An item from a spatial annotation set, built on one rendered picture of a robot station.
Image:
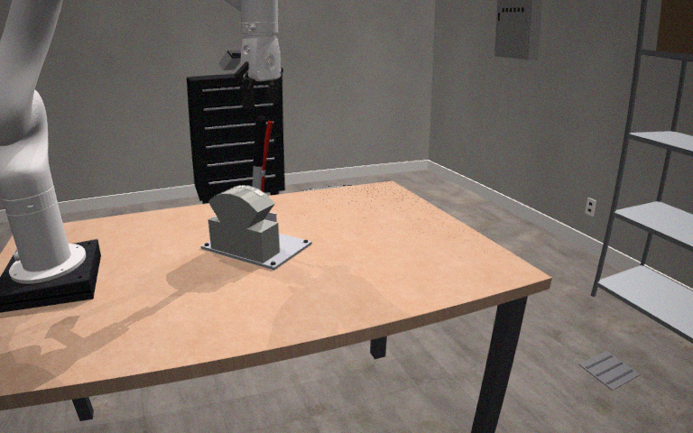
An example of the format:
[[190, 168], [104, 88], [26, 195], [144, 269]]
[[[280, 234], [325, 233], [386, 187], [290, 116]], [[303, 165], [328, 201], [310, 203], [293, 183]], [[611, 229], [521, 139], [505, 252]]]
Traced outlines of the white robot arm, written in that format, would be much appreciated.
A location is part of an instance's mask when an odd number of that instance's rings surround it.
[[[278, 33], [278, 0], [225, 1], [241, 12], [241, 34]], [[35, 90], [61, 5], [12, 0], [0, 41], [0, 192], [17, 248], [9, 274], [24, 284], [57, 279], [86, 258], [82, 246], [67, 240], [49, 166], [47, 115]]]

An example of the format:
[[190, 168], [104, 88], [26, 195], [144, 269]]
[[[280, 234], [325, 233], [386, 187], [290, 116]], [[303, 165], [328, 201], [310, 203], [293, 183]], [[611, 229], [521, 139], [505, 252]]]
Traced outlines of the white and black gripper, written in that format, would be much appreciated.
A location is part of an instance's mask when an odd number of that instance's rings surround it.
[[[244, 36], [241, 48], [241, 68], [235, 73], [237, 85], [242, 91], [243, 108], [254, 109], [254, 91], [252, 90], [256, 81], [267, 80], [267, 103], [278, 104], [281, 71], [283, 73], [276, 35]], [[247, 82], [250, 82], [249, 85]]]

